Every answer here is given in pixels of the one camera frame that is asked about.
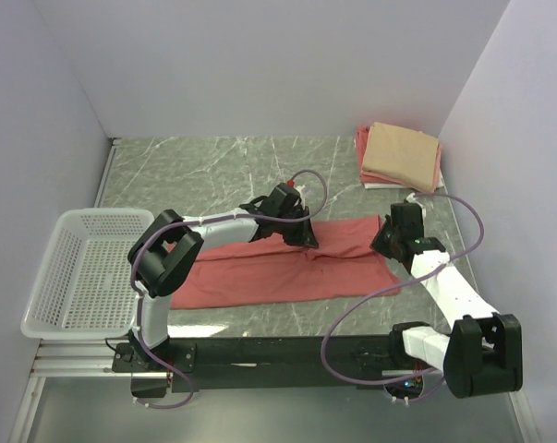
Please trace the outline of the red t shirt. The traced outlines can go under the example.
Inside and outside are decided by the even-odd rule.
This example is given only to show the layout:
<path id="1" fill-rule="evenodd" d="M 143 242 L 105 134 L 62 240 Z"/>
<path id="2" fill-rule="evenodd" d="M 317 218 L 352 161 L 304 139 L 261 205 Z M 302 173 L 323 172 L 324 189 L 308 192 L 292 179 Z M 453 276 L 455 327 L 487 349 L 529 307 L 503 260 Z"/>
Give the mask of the red t shirt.
<path id="1" fill-rule="evenodd" d="M 317 249 L 286 245 L 275 234 L 199 254 L 172 295 L 174 310 L 307 302 L 363 296 L 398 283 L 385 257 L 370 248 L 377 215 L 313 224 Z"/>

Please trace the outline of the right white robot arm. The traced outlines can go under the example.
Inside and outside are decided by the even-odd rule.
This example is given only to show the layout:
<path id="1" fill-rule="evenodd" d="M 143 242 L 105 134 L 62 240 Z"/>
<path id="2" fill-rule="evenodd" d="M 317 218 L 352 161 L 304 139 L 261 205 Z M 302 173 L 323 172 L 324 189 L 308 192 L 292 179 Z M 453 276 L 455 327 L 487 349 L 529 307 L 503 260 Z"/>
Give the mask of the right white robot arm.
<path id="1" fill-rule="evenodd" d="M 442 371 L 456 398 L 514 392 L 523 385 L 522 328 L 487 303 L 457 270 L 444 245 L 425 235 L 423 210 L 394 203 L 371 248 L 418 279 L 445 317 L 451 333 L 406 324 L 388 345 L 391 363 L 421 360 Z"/>

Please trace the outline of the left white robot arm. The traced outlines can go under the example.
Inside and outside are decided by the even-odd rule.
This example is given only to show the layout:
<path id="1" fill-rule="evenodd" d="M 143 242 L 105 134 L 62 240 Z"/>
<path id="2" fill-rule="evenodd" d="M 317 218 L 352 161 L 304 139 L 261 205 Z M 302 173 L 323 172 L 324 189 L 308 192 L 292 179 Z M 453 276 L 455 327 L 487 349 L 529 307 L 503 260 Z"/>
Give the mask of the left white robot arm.
<path id="1" fill-rule="evenodd" d="M 130 285 L 138 294 L 132 334 L 134 359 L 154 371 L 166 362 L 167 319 L 172 293 L 187 280 L 199 254 L 279 234 L 286 245 L 317 248 L 309 207 L 288 183 L 277 185 L 237 209 L 209 218 L 181 217 L 174 210 L 157 216 L 130 249 Z"/>

